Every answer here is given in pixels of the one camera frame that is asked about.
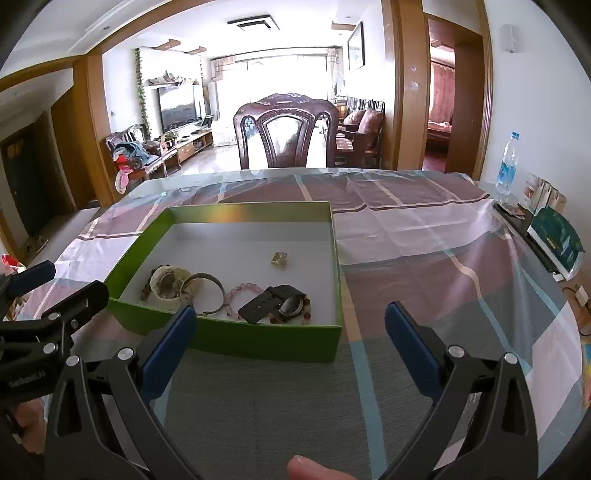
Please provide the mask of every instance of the plastic bottle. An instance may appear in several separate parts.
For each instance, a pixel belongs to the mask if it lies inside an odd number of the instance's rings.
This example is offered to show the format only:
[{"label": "plastic bottle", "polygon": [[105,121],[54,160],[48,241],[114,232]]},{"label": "plastic bottle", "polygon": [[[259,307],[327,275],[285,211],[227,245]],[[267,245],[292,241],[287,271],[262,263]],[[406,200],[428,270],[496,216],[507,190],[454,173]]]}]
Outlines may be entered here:
[{"label": "plastic bottle", "polygon": [[501,169],[499,176],[496,178],[496,191],[501,195],[509,195],[511,192],[511,185],[515,180],[515,169],[517,168],[517,142],[519,141],[519,134],[511,132],[511,139],[505,146],[503,153],[503,161],[501,162]]}]

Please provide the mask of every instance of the green vine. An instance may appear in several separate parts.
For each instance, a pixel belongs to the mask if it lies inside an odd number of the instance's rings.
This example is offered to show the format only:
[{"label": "green vine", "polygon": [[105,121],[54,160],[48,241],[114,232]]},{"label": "green vine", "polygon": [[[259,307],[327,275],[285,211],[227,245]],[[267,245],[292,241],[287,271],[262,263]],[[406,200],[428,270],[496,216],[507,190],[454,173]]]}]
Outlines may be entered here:
[{"label": "green vine", "polygon": [[148,121],[148,111],[146,110],[146,91],[144,89],[144,82],[142,80],[142,59],[139,54],[139,48],[135,49],[135,75],[138,82],[138,99],[139,108],[142,112],[142,123],[145,126],[148,138],[151,138],[152,132],[150,129],[150,122]]}]

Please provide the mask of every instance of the striped tablecloth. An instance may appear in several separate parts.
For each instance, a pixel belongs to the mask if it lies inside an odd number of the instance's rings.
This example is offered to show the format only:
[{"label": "striped tablecloth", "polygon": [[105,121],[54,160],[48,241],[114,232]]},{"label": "striped tablecloth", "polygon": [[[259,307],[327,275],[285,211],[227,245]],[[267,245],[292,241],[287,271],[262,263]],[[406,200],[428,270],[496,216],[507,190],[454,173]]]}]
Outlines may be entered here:
[{"label": "striped tablecloth", "polygon": [[[285,478],[296,453],[359,480],[377,478],[430,407],[387,338],[384,308],[393,300],[448,345],[484,358],[508,351],[519,357],[534,405],[540,472],[579,425],[582,356],[573,312],[471,180],[437,172],[286,169],[145,185],[70,244],[56,263],[56,280],[34,292],[23,317],[38,317],[86,283],[104,280],[168,206],[328,200],[335,214],[346,326],[335,362],[188,351],[154,407],[205,478]],[[77,334],[76,350],[94,360],[139,340],[101,313]],[[475,403],[466,406],[446,457],[461,445]]]}]

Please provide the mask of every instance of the tablecloth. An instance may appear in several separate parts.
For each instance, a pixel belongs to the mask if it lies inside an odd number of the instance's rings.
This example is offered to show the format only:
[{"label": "tablecloth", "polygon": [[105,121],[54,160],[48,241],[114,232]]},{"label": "tablecloth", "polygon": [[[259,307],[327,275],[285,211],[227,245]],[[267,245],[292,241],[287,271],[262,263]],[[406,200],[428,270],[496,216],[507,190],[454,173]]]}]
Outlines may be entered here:
[{"label": "tablecloth", "polygon": [[[185,178],[184,186],[152,194],[146,187],[145,196],[109,208],[63,252],[56,279],[33,293],[21,316],[39,317],[81,286],[105,279],[168,206],[330,201],[345,317],[334,363],[188,351],[154,406],[205,478],[285,478],[296,453],[359,480],[379,477],[430,407],[387,338],[384,309],[394,300],[446,344],[462,345],[473,356],[515,353],[532,396],[540,472],[556,458],[584,413],[574,315],[539,260],[495,217],[492,200],[470,179],[335,169],[204,178]],[[91,361],[140,338],[103,312],[75,340],[76,352]],[[442,462],[461,445],[476,401],[467,403]]]}]

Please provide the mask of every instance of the silver bolt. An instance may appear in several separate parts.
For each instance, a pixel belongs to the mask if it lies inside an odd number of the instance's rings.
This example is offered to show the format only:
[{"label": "silver bolt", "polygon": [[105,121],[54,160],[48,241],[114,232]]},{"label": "silver bolt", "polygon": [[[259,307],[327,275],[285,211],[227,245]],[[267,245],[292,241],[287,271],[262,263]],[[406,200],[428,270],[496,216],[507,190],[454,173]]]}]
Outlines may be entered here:
[{"label": "silver bolt", "polygon": [[119,350],[117,357],[119,358],[119,360],[129,360],[131,357],[133,357],[133,355],[134,351],[129,347],[125,347]]},{"label": "silver bolt", "polygon": [[43,346],[43,353],[49,355],[57,350],[57,345],[55,343],[46,343]]},{"label": "silver bolt", "polygon": [[68,360],[66,360],[66,365],[68,367],[73,367],[75,365],[78,365],[79,361],[80,361],[80,357],[78,355],[70,355],[68,357]]},{"label": "silver bolt", "polygon": [[517,364],[517,357],[512,353],[506,353],[505,354],[505,362],[507,362],[508,364],[511,364],[511,365],[516,365]]},{"label": "silver bolt", "polygon": [[462,358],[466,351],[459,345],[452,345],[450,348],[447,349],[447,352],[453,358]]}]

